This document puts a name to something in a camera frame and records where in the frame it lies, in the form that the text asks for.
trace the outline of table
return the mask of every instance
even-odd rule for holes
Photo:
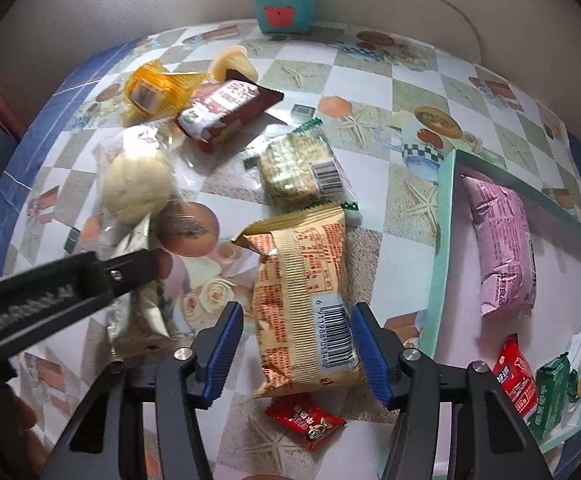
[[[347,229],[349,301],[370,301],[380,324],[411,344],[417,344],[423,327],[435,254],[435,166],[450,150],[469,150],[505,168],[581,222],[581,179],[566,128],[512,83],[395,34],[315,23],[306,35],[290,37],[263,34],[254,20],[240,20],[127,43],[69,76],[0,182],[0,275],[80,250],[81,233],[98,210],[93,149],[123,127],[128,106],[123,84],[137,67],[159,58],[171,71],[205,70],[235,43],[247,48],[261,85],[285,92],[266,123],[298,124],[313,116],[324,121],[362,213],[361,224]],[[432,124],[430,129],[421,121]],[[431,132],[436,122],[441,131],[446,127],[446,135]],[[245,131],[254,135],[266,123],[258,121]],[[216,215],[220,242],[269,214],[261,188],[237,152],[227,150],[206,163],[207,174],[179,164],[178,183],[186,200]],[[225,265],[221,256],[215,251],[203,257],[203,266],[199,260],[191,264],[203,270],[193,272],[201,277],[186,301],[204,301],[202,285],[217,278],[233,280],[224,287],[226,298],[248,306],[252,280],[231,267],[236,260],[244,262],[229,255],[233,260]],[[20,378],[14,386],[37,413],[36,431],[49,449],[109,358],[105,325],[105,313],[97,313],[17,359]],[[199,414],[216,479],[257,473],[295,480],[376,478],[395,415],[385,412],[365,386],[315,394],[324,409],[347,420],[347,428],[309,454],[263,415],[268,400],[251,398],[261,380],[256,340],[247,329],[224,394],[212,410]],[[146,441],[154,475],[150,422]]]

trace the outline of teal container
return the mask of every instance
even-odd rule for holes
[[[307,32],[317,0],[253,0],[262,32]]]

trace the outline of purple snack package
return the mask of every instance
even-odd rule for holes
[[[536,273],[531,232],[519,195],[512,189],[462,175],[471,204],[482,270],[482,316],[495,310],[531,315]]]

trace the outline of tray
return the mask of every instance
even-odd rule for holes
[[[537,300],[529,319],[481,317],[477,239],[461,173],[479,171],[514,189],[524,202],[537,269]],[[439,239],[420,348],[440,363],[466,367],[481,359],[493,367],[506,336],[519,334],[533,370],[567,350],[581,325],[581,224],[538,190],[504,170],[459,150],[440,168]],[[450,445],[450,406],[440,412],[435,475],[445,475]],[[581,402],[565,412],[539,444],[546,452],[581,428]]]

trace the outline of beige wall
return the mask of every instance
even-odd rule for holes
[[[581,139],[581,10],[573,0],[451,0],[477,25],[483,65],[562,117]],[[88,58],[168,28],[253,16],[250,0],[18,0],[0,24],[0,87],[32,120]],[[427,41],[477,60],[470,29],[433,0],[321,0],[318,18]]]

